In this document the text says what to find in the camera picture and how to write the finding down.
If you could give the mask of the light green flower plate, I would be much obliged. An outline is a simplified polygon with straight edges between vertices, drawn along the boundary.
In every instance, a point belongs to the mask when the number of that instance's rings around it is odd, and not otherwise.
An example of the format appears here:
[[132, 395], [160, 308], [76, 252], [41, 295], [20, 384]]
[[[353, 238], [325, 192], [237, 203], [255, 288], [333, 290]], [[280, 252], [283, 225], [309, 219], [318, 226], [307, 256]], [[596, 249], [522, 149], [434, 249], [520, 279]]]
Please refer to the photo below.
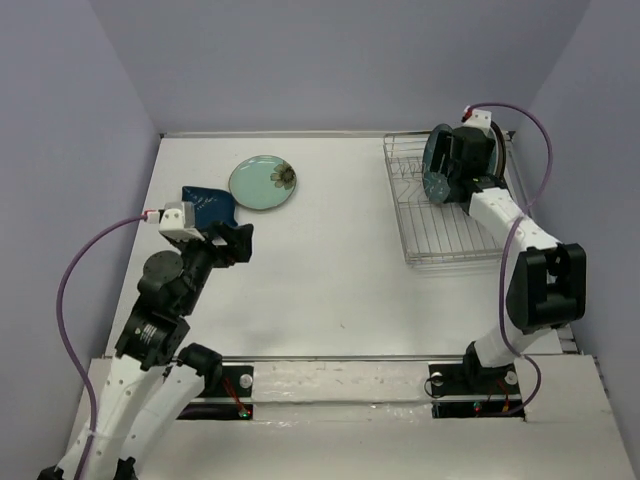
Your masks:
[[256, 211], [277, 208], [289, 200], [297, 173], [286, 160], [258, 155], [241, 162], [231, 173], [228, 189], [240, 206]]

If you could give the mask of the cream plate with metallic rim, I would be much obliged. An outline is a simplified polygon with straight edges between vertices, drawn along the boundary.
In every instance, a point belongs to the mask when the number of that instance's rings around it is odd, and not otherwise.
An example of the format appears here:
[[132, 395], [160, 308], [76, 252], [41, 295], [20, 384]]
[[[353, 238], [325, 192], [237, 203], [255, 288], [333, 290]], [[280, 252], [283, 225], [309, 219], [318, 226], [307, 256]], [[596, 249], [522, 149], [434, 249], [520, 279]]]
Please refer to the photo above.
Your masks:
[[505, 178], [506, 170], [506, 142], [502, 130], [495, 121], [491, 121], [491, 129], [493, 131], [497, 147], [497, 160], [494, 175], [500, 180], [503, 180]]

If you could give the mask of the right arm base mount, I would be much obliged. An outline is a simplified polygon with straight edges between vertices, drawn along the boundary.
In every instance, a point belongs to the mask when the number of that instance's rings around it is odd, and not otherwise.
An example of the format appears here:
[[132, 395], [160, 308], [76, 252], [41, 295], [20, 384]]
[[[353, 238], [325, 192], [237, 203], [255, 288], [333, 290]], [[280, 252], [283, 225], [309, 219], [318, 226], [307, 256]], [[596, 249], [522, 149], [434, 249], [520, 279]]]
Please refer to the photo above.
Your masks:
[[477, 380], [460, 363], [430, 364], [423, 384], [434, 419], [524, 417], [514, 365], [491, 370]]

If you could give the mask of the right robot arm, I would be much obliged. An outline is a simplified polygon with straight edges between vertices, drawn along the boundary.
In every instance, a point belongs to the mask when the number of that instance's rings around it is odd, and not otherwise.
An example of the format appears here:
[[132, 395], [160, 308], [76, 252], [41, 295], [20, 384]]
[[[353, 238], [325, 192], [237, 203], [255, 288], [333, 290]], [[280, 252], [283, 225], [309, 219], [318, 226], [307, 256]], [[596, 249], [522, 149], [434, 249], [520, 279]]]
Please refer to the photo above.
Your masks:
[[491, 159], [504, 145], [482, 128], [440, 124], [423, 152], [423, 189], [456, 204], [502, 248], [497, 325], [466, 349], [458, 379], [482, 392], [518, 354], [586, 310], [587, 255], [545, 232], [515, 202]]

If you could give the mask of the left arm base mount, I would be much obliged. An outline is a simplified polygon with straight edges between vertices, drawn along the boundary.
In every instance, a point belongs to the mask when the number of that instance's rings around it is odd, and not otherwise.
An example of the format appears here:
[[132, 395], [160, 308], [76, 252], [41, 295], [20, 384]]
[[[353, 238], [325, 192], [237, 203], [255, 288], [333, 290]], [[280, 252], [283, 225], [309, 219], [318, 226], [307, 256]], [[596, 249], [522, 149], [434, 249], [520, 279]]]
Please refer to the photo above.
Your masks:
[[224, 364], [221, 379], [192, 400], [178, 416], [184, 421], [250, 421], [254, 366]]

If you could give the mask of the small dark teal round plate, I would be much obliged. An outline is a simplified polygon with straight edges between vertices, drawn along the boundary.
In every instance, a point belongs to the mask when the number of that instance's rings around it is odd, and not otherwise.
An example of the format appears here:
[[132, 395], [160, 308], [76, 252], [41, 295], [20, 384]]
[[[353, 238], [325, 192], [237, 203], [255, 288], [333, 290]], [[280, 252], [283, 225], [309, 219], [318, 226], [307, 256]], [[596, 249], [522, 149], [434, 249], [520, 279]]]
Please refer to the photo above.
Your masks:
[[[438, 131], [438, 130], [451, 130], [453, 132], [452, 128], [449, 125], [439, 124], [431, 131], [431, 133], [433, 131]], [[425, 144], [423, 157], [422, 157], [423, 189], [427, 199], [432, 204], [443, 204], [445, 203], [446, 196], [449, 193], [449, 188], [447, 186], [447, 180], [445, 175], [429, 171], [429, 164], [431, 160], [429, 137]]]

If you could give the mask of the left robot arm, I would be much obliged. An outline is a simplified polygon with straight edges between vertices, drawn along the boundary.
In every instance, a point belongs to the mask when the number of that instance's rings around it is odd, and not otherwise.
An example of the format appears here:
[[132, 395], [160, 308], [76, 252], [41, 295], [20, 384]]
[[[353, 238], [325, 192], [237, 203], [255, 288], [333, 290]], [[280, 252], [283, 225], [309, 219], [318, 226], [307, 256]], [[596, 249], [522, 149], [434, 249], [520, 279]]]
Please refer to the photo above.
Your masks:
[[135, 479], [149, 455], [187, 405], [221, 383], [222, 357], [197, 343], [181, 344], [211, 271], [246, 263], [251, 224], [213, 222], [199, 230], [176, 210], [144, 217], [158, 226], [170, 249], [150, 256], [139, 297], [115, 345], [100, 393], [88, 378], [90, 416], [77, 439], [42, 479]]

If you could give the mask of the navy blue leaf-shaped dish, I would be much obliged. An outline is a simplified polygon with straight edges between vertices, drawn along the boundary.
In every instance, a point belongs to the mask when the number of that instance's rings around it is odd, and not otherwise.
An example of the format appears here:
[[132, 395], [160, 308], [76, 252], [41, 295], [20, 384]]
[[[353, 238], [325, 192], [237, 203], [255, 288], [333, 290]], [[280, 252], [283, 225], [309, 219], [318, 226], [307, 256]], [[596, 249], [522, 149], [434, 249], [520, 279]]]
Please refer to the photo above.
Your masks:
[[235, 219], [236, 203], [226, 190], [198, 186], [183, 186], [182, 201], [193, 205], [195, 226], [206, 229], [211, 223], [221, 222], [230, 227], [238, 225]]

